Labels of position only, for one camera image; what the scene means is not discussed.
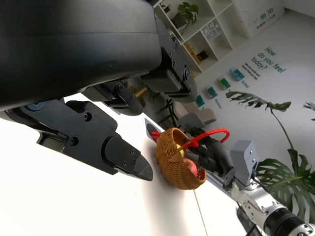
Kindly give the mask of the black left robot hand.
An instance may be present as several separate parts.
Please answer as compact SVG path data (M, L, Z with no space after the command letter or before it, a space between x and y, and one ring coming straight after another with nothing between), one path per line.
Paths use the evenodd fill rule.
M38 144L114 175L153 170L95 105L142 113L125 80L191 103L197 88L179 41L146 0L3 0L0 117L40 133Z

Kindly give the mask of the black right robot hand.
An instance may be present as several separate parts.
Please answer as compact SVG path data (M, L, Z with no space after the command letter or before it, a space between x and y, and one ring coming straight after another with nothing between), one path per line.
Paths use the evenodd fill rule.
M184 156L196 166L223 177L232 170L230 155L223 145L229 138L230 131L225 128L204 131L201 128L190 130L192 138L184 138L181 149L187 150Z

